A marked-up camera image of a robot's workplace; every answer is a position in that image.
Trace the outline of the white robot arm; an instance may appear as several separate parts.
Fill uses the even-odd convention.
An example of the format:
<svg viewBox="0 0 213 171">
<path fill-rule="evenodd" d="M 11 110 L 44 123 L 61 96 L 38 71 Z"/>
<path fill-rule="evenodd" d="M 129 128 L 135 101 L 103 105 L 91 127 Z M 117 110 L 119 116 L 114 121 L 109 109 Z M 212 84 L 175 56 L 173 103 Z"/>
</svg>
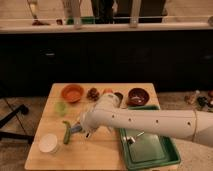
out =
<svg viewBox="0 0 213 171">
<path fill-rule="evenodd" d="M 130 110 L 119 107 L 121 100 L 106 93 L 80 115 L 87 133 L 100 126 L 144 131 L 213 147 L 213 114 L 194 110 Z"/>
</svg>

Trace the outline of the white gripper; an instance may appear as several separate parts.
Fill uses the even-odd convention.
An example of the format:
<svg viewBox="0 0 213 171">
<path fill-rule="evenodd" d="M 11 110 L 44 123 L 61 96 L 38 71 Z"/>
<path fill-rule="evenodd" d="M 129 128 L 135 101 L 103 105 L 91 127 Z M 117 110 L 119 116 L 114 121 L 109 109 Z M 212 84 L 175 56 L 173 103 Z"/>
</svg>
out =
<svg viewBox="0 0 213 171">
<path fill-rule="evenodd" d="M 97 130 L 97 126 L 93 123 L 93 120 L 88 113 L 82 113 L 80 115 L 80 125 L 87 133 L 93 133 Z"/>
</svg>

